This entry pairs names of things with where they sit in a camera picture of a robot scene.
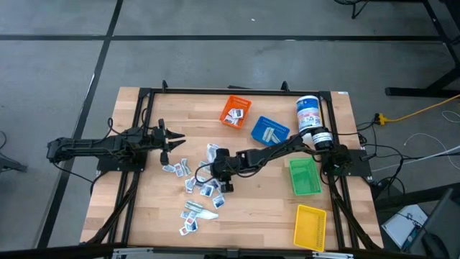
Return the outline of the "green plastic basket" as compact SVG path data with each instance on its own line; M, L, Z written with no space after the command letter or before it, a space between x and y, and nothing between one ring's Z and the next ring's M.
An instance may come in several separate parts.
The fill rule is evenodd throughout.
M296 196L310 196L322 192L316 162L312 158L290 160L289 170Z

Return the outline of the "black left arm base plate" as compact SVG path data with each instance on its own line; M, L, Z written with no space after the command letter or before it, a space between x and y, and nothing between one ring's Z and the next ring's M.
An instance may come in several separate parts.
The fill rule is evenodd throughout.
M147 153L128 153L98 157L98 171L143 171Z

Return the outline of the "white wipes canister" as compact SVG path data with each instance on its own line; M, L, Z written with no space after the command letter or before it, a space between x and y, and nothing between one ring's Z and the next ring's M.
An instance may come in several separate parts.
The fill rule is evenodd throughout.
M319 99L315 96L302 96L296 101L298 128L302 132L322 126Z

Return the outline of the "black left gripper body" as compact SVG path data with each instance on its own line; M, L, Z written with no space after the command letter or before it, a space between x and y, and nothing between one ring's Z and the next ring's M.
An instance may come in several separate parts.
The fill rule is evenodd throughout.
M169 144L167 143L167 134L164 119L158 119L158 125L153 128L152 134L154 136L154 146L158 150L161 150L160 163L162 165L168 165L168 153L170 152L170 150Z

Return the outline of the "black stand foot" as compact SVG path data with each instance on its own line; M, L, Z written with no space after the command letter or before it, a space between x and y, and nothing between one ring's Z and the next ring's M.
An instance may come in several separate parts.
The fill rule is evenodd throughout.
M20 162L7 157L1 151L7 143L6 134L0 130L0 173L7 172L7 171L18 171L21 173L25 173L27 171L27 166L21 164Z

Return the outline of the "orange plastic basket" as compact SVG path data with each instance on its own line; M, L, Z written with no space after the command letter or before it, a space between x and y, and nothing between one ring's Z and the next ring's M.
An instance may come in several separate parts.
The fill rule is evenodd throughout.
M251 105L252 105L252 102L250 100L244 99L242 97L230 95L230 97L227 99L227 102L221 112L219 120L226 126L241 129L242 126L244 125L247 115L249 114L249 109ZM243 109L244 110L244 117L239 119L238 125L229 124L224 121L226 116L230 116L229 111L231 109Z

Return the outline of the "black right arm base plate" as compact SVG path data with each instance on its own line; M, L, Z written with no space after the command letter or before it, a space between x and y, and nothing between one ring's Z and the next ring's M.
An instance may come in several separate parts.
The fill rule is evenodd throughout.
M323 172L327 176L371 176L369 162L364 160L365 150L346 150L328 153L321 158Z

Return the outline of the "black desk leg frame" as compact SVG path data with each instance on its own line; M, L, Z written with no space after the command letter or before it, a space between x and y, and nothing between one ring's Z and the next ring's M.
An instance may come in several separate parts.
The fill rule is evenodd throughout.
M428 16L430 17L436 32L438 33L438 39L441 41L442 45L447 49L449 55L451 56L454 62L454 67L426 88L387 87L385 89L385 94L388 96L429 97L447 99L452 97L456 98L457 95L460 94L460 90L446 90L446 87L454 81L460 79L460 59L457 57L454 47L450 43L450 40L447 34L445 33L441 23L439 22L439 19L436 16L429 1L421 0L421 2L428 13Z

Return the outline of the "white box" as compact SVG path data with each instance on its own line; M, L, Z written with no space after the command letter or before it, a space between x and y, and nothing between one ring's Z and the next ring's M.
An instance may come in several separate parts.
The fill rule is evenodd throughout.
M382 224L382 228L401 250L408 247L428 219L418 205L405 206L398 212L385 214L391 217Z

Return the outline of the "silver aluminium bar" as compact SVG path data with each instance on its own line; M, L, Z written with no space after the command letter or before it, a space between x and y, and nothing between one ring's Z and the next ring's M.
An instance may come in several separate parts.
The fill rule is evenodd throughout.
M312 259L354 259L354 256L348 253L313 252Z
M131 255L153 254L153 247L125 247L114 249L110 259L127 259Z

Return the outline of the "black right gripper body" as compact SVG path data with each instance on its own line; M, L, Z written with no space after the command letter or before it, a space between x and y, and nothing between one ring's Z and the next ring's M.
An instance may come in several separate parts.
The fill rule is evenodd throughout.
M238 157L231 157L228 149L219 148L216 151L216 178L222 182L222 193L231 193L234 191L231 177L237 175L238 172Z

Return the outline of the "blue plastic basket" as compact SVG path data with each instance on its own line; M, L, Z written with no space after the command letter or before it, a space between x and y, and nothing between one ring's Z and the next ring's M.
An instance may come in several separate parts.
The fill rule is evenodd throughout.
M272 128L272 134L275 134L278 139L280 140L279 143L283 142L284 140L287 139L288 137L288 134L290 132L290 130L281 125L281 124L278 124L277 122L275 121L272 121L271 119L268 119L266 117L263 117L261 116L258 120L257 120L257 123L255 124L252 132L251 132L251 136L254 140L256 140L257 142L260 142L262 143L263 145L266 145L266 146L272 146L272 145L275 145L275 144L279 144L279 143L274 143L273 141L270 141L269 142L265 142L262 137L263 137L263 134L264 134L264 131L267 127L271 127Z

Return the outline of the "yellow plastic basket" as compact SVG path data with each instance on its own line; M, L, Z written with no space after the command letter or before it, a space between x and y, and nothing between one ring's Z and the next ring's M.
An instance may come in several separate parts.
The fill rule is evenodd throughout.
M293 244L297 247L323 252L326 238L326 211L298 205Z

